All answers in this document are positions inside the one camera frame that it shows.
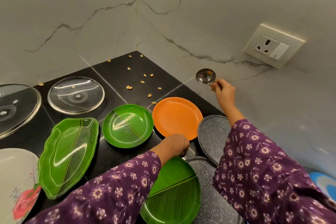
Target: green leaf-shaped plate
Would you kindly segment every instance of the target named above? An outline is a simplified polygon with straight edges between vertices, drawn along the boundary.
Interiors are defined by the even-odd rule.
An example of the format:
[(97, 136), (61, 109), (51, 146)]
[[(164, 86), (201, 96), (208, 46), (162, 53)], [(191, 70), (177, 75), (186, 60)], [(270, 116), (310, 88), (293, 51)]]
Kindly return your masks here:
[(140, 214), (148, 224), (190, 224), (201, 205), (201, 187), (195, 171), (175, 157), (160, 171)]
[(97, 145), (93, 118), (67, 118), (53, 127), (38, 161), (39, 184), (49, 199), (67, 192), (84, 175)]
[(132, 148), (151, 135), (154, 122), (151, 114), (139, 105), (122, 105), (111, 111), (103, 122), (105, 139), (118, 148)]

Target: white floral plate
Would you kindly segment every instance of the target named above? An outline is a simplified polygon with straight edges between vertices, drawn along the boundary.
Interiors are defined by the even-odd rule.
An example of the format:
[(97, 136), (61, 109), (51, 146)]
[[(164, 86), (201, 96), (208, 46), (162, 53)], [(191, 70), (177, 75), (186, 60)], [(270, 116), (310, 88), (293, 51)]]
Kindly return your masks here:
[(1, 224), (20, 224), (33, 208), (41, 190), (37, 161), (38, 157), (27, 150), (0, 150)]

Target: orange plate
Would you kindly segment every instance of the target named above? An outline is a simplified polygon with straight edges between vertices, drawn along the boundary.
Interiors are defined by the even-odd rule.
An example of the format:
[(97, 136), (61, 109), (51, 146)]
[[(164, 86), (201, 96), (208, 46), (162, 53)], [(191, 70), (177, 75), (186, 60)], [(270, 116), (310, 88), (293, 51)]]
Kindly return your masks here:
[(153, 110), (154, 125), (164, 137), (184, 134), (189, 141), (195, 139), (202, 119), (197, 106), (184, 98), (165, 98)]

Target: black countertop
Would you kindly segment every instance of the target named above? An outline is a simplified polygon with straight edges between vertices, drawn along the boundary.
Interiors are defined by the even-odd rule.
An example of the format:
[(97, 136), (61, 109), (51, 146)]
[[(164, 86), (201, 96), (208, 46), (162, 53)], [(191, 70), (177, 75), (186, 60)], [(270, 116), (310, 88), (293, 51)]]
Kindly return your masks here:
[[(168, 74), (145, 56), (141, 57), (140, 55), (141, 53), (138, 51), (132, 52), (114, 58), (110, 62), (105, 61), (92, 67), (51, 80), (44, 83), (43, 86), (35, 86), (41, 93), (42, 107), (28, 124), (20, 128), (14, 134), (1, 139), (0, 149), (22, 148), (29, 150), (40, 157), (44, 148), (44, 142), (50, 135), (53, 126), (65, 118), (74, 118), (74, 116), (62, 114), (50, 107), (47, 101), (48, 91), (61, 79), (74, 76), (88, 77), (99, 82), (105, 90), (105, 99), (97, 109), (86, 114), (76, 115), (76, 117), (93, 117), (97, 119), (100, 125), (100, 132), (94, 158), (82, 180), (71, 190), (78, 188), (86, 183), (86, 181), (95, 178), (112, 167), (150, 150), (163, 139), (162, 135), (154, 129), (150, 138), (145, 143), (135, 148), (119, 149), (107, 143), (101, 129), (103, 120), (109, 112), (120, 105), (137, 104), (152, 112), (152, 101), (167, 97), (181, 97), (193, 102), (200, 109), (203, 117), (211, 114), (223, 115), (221, 111), (201, 98), (187, 86), (183, 85), (176, 78)], [(126, 86), (128, 85), (133, 87), (132, 90), (126, 89)], [(191, 142), (191, 151), (189, 151), (188, 155), (205, 156), (197, 139)], [(44, 192), (41, 191), (36, 204), (26, 220), (32, 218), (40, 211), (58, 204), (70, 193), (70, 191), (55, 200), (48, 199)], [(142, 220), (141, 218), (138, 218), (137, 223), (140, 222), (142, 222)]]

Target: blue object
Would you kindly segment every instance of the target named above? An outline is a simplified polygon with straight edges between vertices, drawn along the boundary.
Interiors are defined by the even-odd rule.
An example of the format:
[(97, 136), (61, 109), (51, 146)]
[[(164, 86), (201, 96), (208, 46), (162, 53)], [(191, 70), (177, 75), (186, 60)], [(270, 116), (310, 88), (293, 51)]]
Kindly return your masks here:
[(336, 180), (334, 178), (320, 172), (312, 172), (309, 176), (323, 193), (336, 201)]

